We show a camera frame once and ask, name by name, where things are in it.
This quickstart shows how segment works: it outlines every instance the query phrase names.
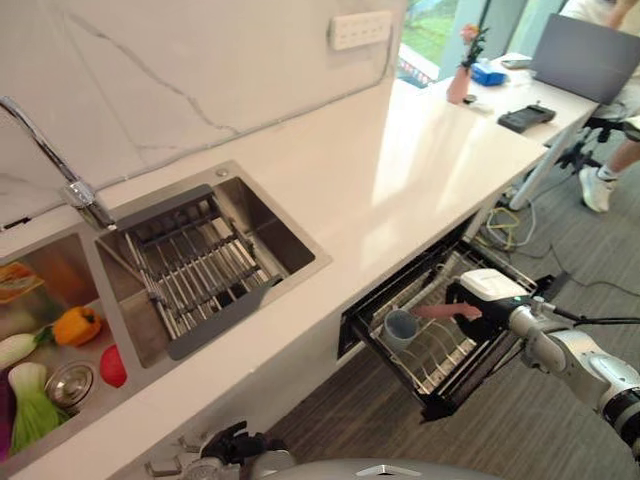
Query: drawer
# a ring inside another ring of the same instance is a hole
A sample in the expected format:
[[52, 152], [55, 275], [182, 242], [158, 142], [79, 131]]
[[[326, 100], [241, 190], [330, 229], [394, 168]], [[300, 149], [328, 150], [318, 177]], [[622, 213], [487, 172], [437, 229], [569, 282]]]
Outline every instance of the drawer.
[[381, 336], [386, 314], [395, 307], [410, 310], [446, 303], [447, 286], [462, 273], [478, 268], [495, 268], [531, 295], [541, 293], [536, 282], [461, 237], [452, 232], [342, 316], [339, 355], [364, 342], [419, 402], [424, 421], [452, 415], [500, 366], [518, 339], [508, 331], [496, 331], [489, 338], [474, 340], [453, 318], [420, 319], [416, 338], [405, 350], [394, 353]]

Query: laptop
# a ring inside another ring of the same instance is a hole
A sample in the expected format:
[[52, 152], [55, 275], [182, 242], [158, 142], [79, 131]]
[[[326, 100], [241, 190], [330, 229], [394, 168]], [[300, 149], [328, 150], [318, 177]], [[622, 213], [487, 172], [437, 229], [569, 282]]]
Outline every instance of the laptop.
[[529, 68], [536, 80], [609, 104], [639, 63], [640, 37], [553, 14]]

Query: wall outlet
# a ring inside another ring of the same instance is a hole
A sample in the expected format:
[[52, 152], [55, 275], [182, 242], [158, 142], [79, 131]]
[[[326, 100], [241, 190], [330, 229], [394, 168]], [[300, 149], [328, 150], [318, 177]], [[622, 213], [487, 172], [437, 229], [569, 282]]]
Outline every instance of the wall outlet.
[[389, 10], [333, 17], [329, 43], [334, 50], [345, 50], [385, 41], [391, 33], [391, 18]]

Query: blue box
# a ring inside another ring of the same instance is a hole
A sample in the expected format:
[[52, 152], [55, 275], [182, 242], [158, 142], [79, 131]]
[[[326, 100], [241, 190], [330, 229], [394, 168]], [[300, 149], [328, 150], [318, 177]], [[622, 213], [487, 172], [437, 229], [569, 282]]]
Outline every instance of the blue box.
[[492, 85], [502, 85], [507, 75], [491, 68], [491, 65], [474, 63], [471, 65], [471, 78], [474, 82], [490, 87]]

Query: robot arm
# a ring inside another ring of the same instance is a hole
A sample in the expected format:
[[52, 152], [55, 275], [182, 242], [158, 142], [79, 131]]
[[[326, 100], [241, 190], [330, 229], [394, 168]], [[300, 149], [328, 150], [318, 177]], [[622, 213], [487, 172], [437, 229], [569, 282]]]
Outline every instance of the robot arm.
[[547, 318], [556, 310], [543, 299], [530, 298], [507, 276], [493, 269], [466, 272], [449, 287], [449, 299], [479, 308], [483, 318], [456, 318], [465, 333], [509, 329], [525, 341], [523, 361], [560, 378], [575, 396], [599, 413], [629, 445], [640, 462], [640, 374], [602, 350], [586, 333], [566, 321]]

